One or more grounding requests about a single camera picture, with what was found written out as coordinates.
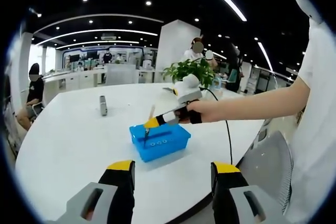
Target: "white sleeve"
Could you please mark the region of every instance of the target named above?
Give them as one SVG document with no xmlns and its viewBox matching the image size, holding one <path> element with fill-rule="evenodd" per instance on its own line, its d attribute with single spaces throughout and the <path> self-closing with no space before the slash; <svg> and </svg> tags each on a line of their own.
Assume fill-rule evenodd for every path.
<svg viewBox="0 0 336 224">
<path fill-rule="evenodd" d="M 182 58 L 180 59 L 180 61 L 182 62 L 182 61 L 186 61 L 188 59 L 191 59 L 191 55 L 189 53 L 189 50 L 187 50 L 186 52 L 184 52 L 184 54 L 183 54 Z"/>
<path fill-rule="evenodd" d="M 311 80 L 313 77 L 313 59 L 315 55 L 313 41 L 309 40 L 306 54 L 304 55 L 303 62 L 299 71 L 299 77 L 305 82 L 308 87 L 311 87 Z"/>
</svg>

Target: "green leaves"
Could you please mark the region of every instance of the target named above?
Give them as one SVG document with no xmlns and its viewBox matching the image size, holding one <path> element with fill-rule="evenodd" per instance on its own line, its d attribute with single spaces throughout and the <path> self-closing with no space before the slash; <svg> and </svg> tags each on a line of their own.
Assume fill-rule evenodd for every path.
<svg viewBox="0 0 336 224">
<path fill-rule="evenodd" d="M 170 67 L 163 70 L 163 80 L 165 77 L 171 76 L 173 82 L 182 81 L 183 77 L 191 73 L 200 80 L 201 85 L 205 88 L 208 88 L 215 78 L 210 65 L 202 58 L 201 60 L 190 61 L 188 59 L 183 62 L 172 63 Z"/>
</svg>

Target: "screwdriver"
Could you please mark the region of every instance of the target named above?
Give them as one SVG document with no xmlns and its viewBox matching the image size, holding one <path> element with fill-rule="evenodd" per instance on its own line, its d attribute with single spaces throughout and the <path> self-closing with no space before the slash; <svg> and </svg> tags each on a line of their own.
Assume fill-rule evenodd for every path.
<svg viewBox="0 0 336 224">
<path fill-rule="evenodd" d="M 152 105 L 151 112 L 150 112 L 150 114 L 149 114 L 149 118 L 148 118 L 148 120 L 151 119 L 151 118 L 153 118 L 154 110 L 155 110 L 155 105 Z M 146 141 L 147 141 L 147 139 L 148 139 L 149 130 L 150 130 L 149 128 L 146 128 L 145 137 L 144 137 L 144 140 L 143 140 L 143 146 L 144 146 L 144 147 L 145 147 L 145 145 L 146 145 Z"/>
</svg>

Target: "window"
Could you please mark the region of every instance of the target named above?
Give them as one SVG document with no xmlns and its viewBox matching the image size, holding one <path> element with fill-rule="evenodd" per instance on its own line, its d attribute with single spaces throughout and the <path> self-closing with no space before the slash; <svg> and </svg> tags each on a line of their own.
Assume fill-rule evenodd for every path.
<svg viewBox="0 0 336 224">
<path fill-rule="evenodd" d="M 42 51 L 43 51 L 43 48 L 41 46 L 36 46 L 36 45 L 30 46 L 29 59 L 28 59 L 28 73 L 34 63 L 38 63 L 40 65 L 40 73 L 41 73 L 42 71 Z"/>
<path fill-rule="evenodd" d="M 56 49 L 54 47 L 47 47 L 45 73 L 55 68 L 56 68 Z"/>
</svg>

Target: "white pillar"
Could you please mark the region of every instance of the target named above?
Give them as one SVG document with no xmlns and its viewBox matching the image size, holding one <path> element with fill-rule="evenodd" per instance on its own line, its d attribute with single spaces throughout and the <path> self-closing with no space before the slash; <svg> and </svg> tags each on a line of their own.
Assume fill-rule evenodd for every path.
<svg viewBox="0 0 336 224">
<path fill-rule="evenodd" d="M 63 55 L 63 52 L 60 51 L 60 50 L 56 50 L 56 59 L 55 59 L 55 70 L 59 70 L 59 69 L 62 69 L 62 55 Z"/>
<path fill-rule="evenodd" d="M 12 94 L 12 102 L 16 114 L 26 102 L 26 97 L 23 95 L 25 92 L 22 91 L 27 90 L 29 87 L 28 59 L 32 37 L 33 35 L 31 33 L 17 34 L 8 51 L 12 64 L 10 70 L 10 92 Z"/>
<path fill-rule="evenodd" d="M 47 58 L 47 47 L 43 47 L 42 49 L 42 67 L 41 67 L 41 73 L 46 73 L 46 58 Z"/>
<path fill-rule="evenodd" d="M 240 90 L 244 92 L 247 86 L 248 79 L 250 78 L 252 64 L 244 62 L 241 64 L 241 70 L 243 71 L 244 77 L 240 80 Z"/>
<path fill-rule="evenodd" d="M 158 53 L 156 57 L 157 71 L 162 71 L 173 62 L 178 62 L 184 52 L 191 47 L 195 37 L 199 37 L 201 30 L 181 20 L 175 20 L 161 28 Z M 161 74 L 155 74 L 155 82 L 160 82 Z"/>
</svg>

